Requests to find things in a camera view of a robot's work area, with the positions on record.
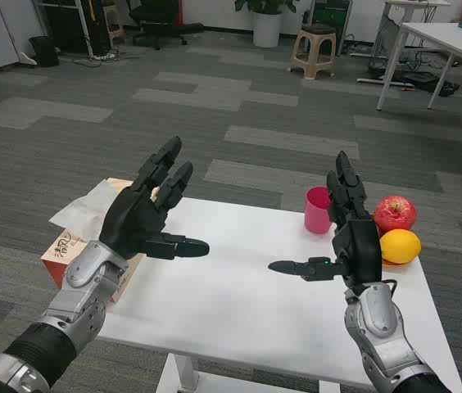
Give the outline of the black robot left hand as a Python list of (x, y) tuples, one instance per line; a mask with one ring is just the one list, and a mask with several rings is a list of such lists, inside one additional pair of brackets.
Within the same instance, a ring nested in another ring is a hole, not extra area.
[(210, 252), (204, 241), (163, 231), (169, 210), (181, 201), (193, 174), (193, 164), (188, 161), (168, 176), (181, 147), (180, 137), (175, 136), (152, 154), (106, 213), (99, 241), (126, 260), (137, 254), (172, 260)]

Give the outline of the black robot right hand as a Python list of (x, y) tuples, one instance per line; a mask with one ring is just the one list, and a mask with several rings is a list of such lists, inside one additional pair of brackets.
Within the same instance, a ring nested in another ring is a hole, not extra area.
[(365, 209), (367, 198), (363, 182), (348, 155), (340, 151), (336, 169), (326, 179), (331, 204), (328, 217), (336, 224), (332, 240), (335, 260), (310, 257), (306, 262), (279, 260), (268, 268), (299, 276), (307, 282), (328, 281), (341, 276), (348, 287), (382, 280), (382, 252), (378, 230)]

